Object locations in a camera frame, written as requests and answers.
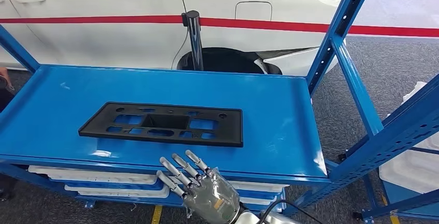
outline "gray carpet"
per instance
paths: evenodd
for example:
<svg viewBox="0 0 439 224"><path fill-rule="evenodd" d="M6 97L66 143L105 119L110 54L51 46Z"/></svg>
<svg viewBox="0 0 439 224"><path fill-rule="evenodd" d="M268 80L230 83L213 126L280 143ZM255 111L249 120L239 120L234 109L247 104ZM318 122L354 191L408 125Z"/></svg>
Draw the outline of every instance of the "gray carpet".
<svg viewBox="0 0 439 224"><path fill-rule="evenodd" d="M396 109L402 96L410 92L417 81L429 81L439 72L439 39L348 37L348 48L366 88L381 118ZM26 72L11 72L19 89L28 79ZM337 65L328 72L314 97L314 110L325 158L336 160L337 154L352 146L365 130L358 111ZM381 197L377 175L372 173L376 195ZM306 190L291 187L288 197L295 199ZM147 205L99 202L97 208L86 210L83 203L59 196L27 183L18 182L15 197L0 203L0 222L26 223L151 223L153 207ZM310 207L326 223L360 223L350 215L368 208L368 200L361 181L334 193ZM303 223L315 223L299 214ZM400 222L439 223L400 217ZM198 217L185 219L182 208L166 207L161 224L205 223ZM389 217L375 220L376 224L390 223Z"/></svg>

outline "black pole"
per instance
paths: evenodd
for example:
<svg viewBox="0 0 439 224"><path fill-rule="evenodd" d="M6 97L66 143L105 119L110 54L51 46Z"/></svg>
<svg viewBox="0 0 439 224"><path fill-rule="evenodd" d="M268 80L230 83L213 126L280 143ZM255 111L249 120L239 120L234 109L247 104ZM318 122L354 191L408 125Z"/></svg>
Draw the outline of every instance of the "black pole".
<svg viewBox="0 0 439 224"><path fill-rule="evenodd" d="M204 70L203 67L203 55L200 37L200 13L191 10L186 13L187 16L187 28L189 30L189 36L191 38L192 47L192 60L194 62L194 70Z"/></svg>

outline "black cable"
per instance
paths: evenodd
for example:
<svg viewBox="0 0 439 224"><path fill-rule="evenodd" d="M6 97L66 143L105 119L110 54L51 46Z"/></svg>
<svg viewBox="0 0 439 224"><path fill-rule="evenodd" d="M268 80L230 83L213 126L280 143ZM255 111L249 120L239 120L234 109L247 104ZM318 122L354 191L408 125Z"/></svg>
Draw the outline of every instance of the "black cable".
<svg viewBox="0 0 439 224"><path fill-rule="evenodd" d="M273 210L273 208L278 205L279 203L287 203L295 208L297 208L300 212L308 215L311 219L315 220L316 222L323 224L321 221L319 221L317 218L315 218L314 216L312 216L311 214L309 214L308 212L306 212L305 210L303 210L302 208L298 207L297 205L295 205L293 202L288 201L288 200L284 200L284 199L280 199L277 200L273 203L270 204L270 206L268 206L267 210L265 210L265 213L262 215L262 217L260 218L259 222L257 224L262 224L263 222L265 222L265 219L267 218L267 216L269 215L269 213Z"/></svg>

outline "yellow floor marking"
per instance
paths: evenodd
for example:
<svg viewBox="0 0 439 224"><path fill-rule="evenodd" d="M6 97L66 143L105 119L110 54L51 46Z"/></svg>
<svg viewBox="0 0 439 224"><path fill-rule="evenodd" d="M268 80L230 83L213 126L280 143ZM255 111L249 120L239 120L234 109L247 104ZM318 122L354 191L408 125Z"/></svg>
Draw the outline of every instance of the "yellow floor marking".
<svg viewBox="0 0 439 224"><path fill-rule="evenodd" d="M160 216L162 216L162 209L163 209L163 206L160 206L160 205L155 206L154 213L152 215L151 224L159 224L160 223Z"/></svg>
<svg viewBox="0 0 439 224"><path fill-rule="evenodd" d="M384 196L381 196L381 198L383 199L384 205L387 206L386 198ZM390 221L392 222L392 224L400 224L396 215L390 215Z"/></svg>

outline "car door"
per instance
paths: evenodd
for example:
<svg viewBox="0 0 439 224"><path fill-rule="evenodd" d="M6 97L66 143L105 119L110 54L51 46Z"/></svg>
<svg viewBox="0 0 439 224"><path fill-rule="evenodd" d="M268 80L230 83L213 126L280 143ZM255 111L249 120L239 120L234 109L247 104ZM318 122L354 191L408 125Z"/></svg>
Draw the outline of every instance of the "car door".
<svg viewBox="0 0 439 224"><path fill-rule="evenodd" d="M19 18L10 0L0 0L0 19ZM56 53L42 43L26 24L0 24L10 32L29 53L42 64L56 64ZM0 67L21 69L23 66L5 49L0 47Z"/></svg>
<svg viewBox="0 0 439 224"><path fill-rule="evenodd" d="M182 0L12 0L22 17L180 15ZM186 28L182 24L30 24L62 55L62 64L171 68Z"/></svg>

